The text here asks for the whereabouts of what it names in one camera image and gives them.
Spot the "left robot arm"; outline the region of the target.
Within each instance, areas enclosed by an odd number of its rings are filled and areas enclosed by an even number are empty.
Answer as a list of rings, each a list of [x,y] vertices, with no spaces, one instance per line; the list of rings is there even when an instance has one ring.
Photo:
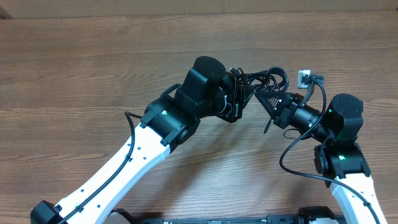
[[[31,223],[103,223],[150,169],[190,138],[207,116],[229,123],[242,116],[244,75],[218,60],[198,57],[183,83],[150,103],[131,136],[86,183],[57,204],[41,201]]]

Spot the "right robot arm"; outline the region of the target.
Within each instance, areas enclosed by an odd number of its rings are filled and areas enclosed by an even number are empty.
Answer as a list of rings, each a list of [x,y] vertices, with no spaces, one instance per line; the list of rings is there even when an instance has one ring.
[[[370,167],[356,142],[363,125],[363,102],[342,93],[324,103],[318,111],[307,104],[312,91],[298,93],[260,91],[256,98],[269,113],[272,122],[284,129],[296,129],[300,136],[294,140],[312,138],[319,142],[314,148],[316,174],[289,169],[288,173],[325,182],[338,202],[346,223],[385,223],[376,197]]]

